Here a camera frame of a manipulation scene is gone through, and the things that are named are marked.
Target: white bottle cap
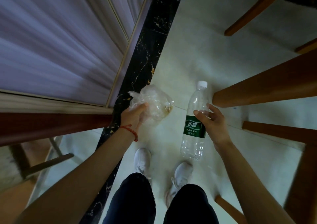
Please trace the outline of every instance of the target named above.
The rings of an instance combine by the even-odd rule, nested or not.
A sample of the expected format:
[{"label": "white bottle cap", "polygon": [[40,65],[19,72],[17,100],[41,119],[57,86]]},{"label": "white bottle cap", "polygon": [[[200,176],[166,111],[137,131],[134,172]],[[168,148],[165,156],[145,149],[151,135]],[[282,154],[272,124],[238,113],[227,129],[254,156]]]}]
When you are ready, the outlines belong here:
[{"label": "white bottle cap", "polygon": [[207,88],[208,83],[206,81],[198,81],[197,87],[205,87]]}]

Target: plastic water bottle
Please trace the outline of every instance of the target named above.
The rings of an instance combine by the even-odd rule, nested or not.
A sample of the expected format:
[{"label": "plastic water bottle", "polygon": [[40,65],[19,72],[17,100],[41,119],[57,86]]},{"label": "plastic water bottle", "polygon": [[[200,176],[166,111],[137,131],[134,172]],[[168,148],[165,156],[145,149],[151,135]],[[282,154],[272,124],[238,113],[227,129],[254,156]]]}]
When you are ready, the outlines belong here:
[{"label": "plastic water bottle", "polygon": [[193,111],[199,110],[203,113],[209,111],[207,108],[207,85],[208,83],[206,81],[198,81],[197,89],[188,103],[183,141],[180,149],[182,156],[195,161],[202,158],[206,129],[204,125],[194,116]]}]

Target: white sneaker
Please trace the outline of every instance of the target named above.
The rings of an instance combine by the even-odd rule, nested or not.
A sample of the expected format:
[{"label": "white sneaker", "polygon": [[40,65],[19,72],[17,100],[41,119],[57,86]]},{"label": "white sneaker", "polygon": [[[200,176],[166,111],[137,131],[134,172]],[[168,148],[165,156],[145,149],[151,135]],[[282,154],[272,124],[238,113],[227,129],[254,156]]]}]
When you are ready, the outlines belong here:
[{"label": "white sneaker", "polygon": [[187,162],[181,163],[175,170],[174,177],[172,177],[172,187],[165,194],[165,203],[167,208],[170,206],[173,198],[177,192],[184,185],[188,184],[188,180],[193,172],[193,166]]},{"label": "white sneaker", "polygon": [[134,155],[134,168],[137,172],[144,175],[146,178],[151,179],[149,176],[151,153],[146,148],[140,148]]}]

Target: food in plastic bag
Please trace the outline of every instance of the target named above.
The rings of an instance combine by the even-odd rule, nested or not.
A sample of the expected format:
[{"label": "food in plastic bag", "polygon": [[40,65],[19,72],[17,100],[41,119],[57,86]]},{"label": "food in plastic bag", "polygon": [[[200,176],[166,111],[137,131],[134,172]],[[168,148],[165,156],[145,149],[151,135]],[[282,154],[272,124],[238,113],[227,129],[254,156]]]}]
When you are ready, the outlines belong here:
[{"label": "food in plastic bag", "polygon": [[130,102],[130,107],[148,102],[149,107],[141,118],[146,119],[148,124],[157,124],[164,119],[172,111],[174,101],[168,94],[160,90],[155,85],[147,85],[141,89],[140,93],[129,91],[133,99]]}]

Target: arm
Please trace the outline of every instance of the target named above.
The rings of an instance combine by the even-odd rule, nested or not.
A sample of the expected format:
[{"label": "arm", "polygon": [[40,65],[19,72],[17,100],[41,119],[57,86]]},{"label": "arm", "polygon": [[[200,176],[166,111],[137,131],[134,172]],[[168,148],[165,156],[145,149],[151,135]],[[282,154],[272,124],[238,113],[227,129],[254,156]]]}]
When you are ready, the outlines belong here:
[{"label": "arm", "polygon": [[219,109],[209,104],[209,118],[194,111],[204,126],[215,148],[220,154],[228,176],[236,192],[248,223],[291,223],[295,224],[286,211],[277,203],[261,183],[251,166],[232,143],[225,118]]},{"label": "arm", "polygon": [[[121,125],[132,124],[138,131],[140,114],[147,103],[121,114]],[[15,223],[78,223],[103,184],[134,140],[134,135],[118,129],[81,165],[58,181],[18,217]]]}]

